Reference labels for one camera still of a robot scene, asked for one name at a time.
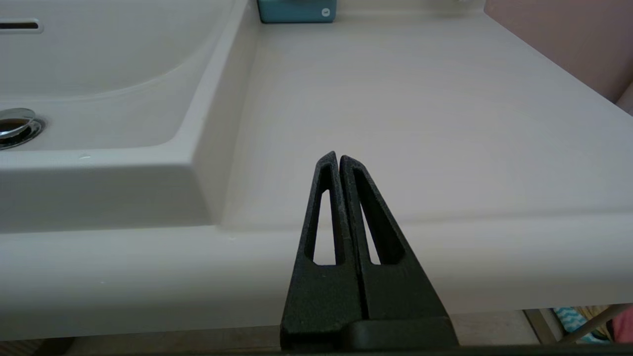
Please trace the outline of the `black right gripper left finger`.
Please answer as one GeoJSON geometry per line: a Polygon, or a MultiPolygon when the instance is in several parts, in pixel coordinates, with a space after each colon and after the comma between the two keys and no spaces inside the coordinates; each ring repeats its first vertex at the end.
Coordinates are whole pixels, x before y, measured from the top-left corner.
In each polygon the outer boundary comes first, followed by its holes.
{"type": "Polygon", "coordinates": [[[360,349],[356,327],[362,318],[357,253],[350,233],[337,156],[331,151],[315,165],[280,324],[280,346],[282,349],[360,349]],[[318,265],[314,261],[319,210],[325,192],[330,198],[333,265],[318,265]]]}

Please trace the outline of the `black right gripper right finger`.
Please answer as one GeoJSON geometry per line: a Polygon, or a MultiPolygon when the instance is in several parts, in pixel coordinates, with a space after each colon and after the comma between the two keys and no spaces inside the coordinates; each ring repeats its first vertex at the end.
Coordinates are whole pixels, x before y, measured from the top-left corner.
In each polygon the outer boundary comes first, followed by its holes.
{"type": "Polygon", "coordinates": [[[340,178],[364,315],[370,320],[448,318],[368,169],[345,155],[340,161],[340,178]]]}

